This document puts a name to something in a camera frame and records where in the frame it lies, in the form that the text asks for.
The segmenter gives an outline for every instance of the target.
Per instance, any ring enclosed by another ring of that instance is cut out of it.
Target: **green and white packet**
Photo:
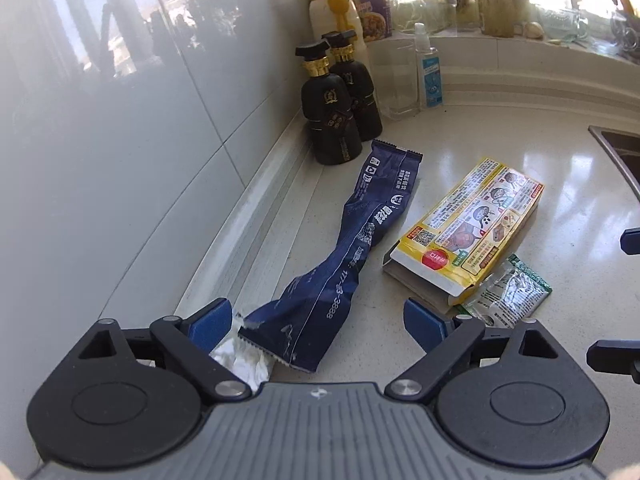
[[[487,326],[513,328],[551,293],[551,286],[512,254],[478,285],[459,308]]]

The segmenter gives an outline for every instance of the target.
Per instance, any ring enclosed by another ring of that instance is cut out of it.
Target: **black pump bottle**
[[[382,133],[382,121],[373,98],[374,88],[369,70],[363,63],[353,59],[353,45],[350,38],[355,36],[356,31],[350,29],[344,32],[329,32],[322,37],[328,41],[331,53],[336,60],[329,71],[343,79],[353,100],[351,110],[360,139],[371,140]]]
[[[316,159],[320,164],[342,164],[362,151],[358,128],[351,111],[351,96],[340,76],[329,72],[325,41],[296,48],[305,58],[309,81],[302,86],[302,113]]]

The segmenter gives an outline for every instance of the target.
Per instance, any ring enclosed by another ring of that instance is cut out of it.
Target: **blue plastic wrapper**
[[[289,283],[279,300],[245,317],[240,337],[289,366],[315,372],[347,319],[370,248],[404,211],[421,160],[420,153],[374,140],[344,205],[334,251]]]

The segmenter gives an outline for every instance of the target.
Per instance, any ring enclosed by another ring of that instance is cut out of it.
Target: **qr code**
[[[422,229],[417,235],[415,235],[414,242],[418,242],[420,245],[426,247],[435,237],[436,235],[428,232],[427,229]]]

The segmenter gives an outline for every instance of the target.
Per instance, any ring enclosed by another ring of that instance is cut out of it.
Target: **white bottle with yellow cap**
[[[369,69],[369,56],[362,35],[362,23],[353,0],[311,0],[309,17],[314,37],[318,41],[322,40],[322,35],[328,32],[354,29],[357,34],[357,38],[353,41],[354,58],[364,63]]]

